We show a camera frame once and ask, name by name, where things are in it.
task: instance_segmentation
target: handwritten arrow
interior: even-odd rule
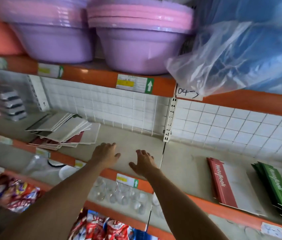
[[[150,81],[149,84],[148,84],[148,92],[151,92],[152,86],[153,86],[153,85],[152,85],[152,81]]]

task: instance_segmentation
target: purple basin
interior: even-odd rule
[[[179,54],[187,35],[153,30],[96,28],[113,70],[140,75],[167,73],[164,62]]]
[[[10,24],[30,57],[51,63],[93,60],[93,29],[48,25]]]

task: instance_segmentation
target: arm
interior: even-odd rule
[[[137,150],[136,153],[137,165],[132,162],[129,165],[135,173],[145,177],[151,184],[176,240],[228,240],[207,214],[164,176],[149,153],[145,150]]]
[[[24,211],[0,235],[0,240],[64,240],[78,217],[93,183],[120,157],[115,143],[97,146],[79,171],[59,183]]]

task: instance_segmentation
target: forearm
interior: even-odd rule
[[[66,239],[102,170],[101,164],[90,160],[24,211],[0,239]]]
[[[151,169],[146,178],[160,202],[164,217],[176,240],[228,240],[214,222],[168,180],[161,170]]]

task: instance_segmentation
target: finger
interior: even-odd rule
[[[134,162],[129,163],[130,168],[136,173],[136,165]]]

